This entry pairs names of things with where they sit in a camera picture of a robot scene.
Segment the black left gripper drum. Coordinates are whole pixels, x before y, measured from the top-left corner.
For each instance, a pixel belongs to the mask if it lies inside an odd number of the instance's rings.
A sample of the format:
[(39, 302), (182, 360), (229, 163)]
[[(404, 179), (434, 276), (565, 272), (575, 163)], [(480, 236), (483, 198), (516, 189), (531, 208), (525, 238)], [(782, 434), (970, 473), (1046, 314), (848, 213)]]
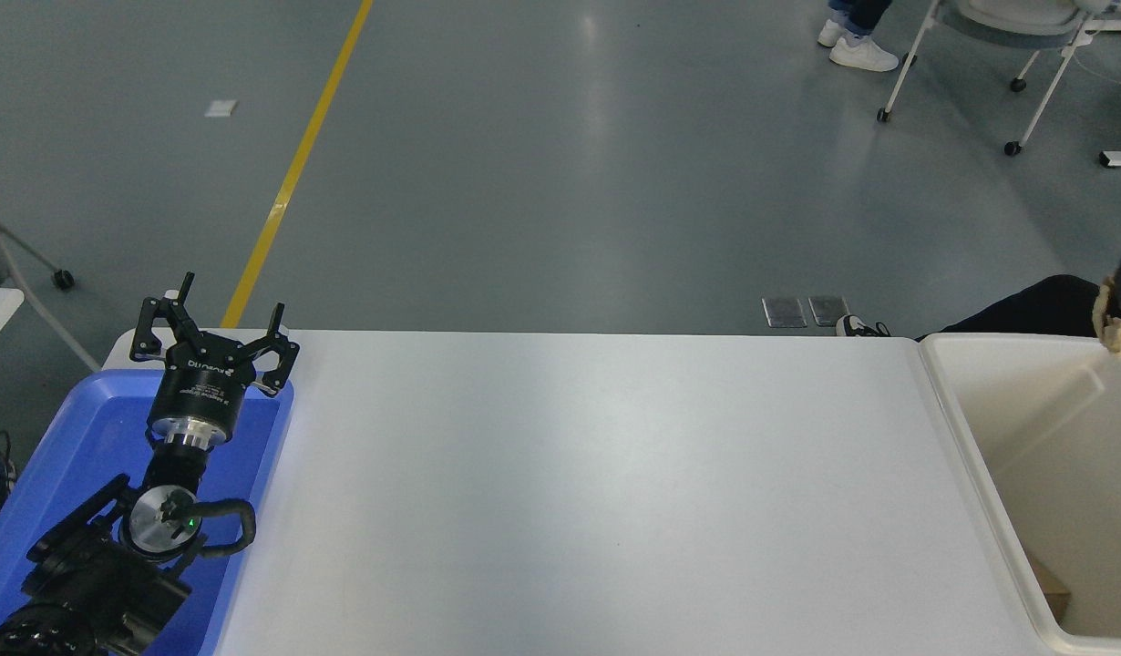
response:
[(252, 366), (241, 358), (244, 352), (243, 344), (216, 333), (203, 333), (197, 345), (187, 340), (173, 344), (149, 412), (149, 429), (169, 431), (173, 421), (234, 429), (252, 381)]

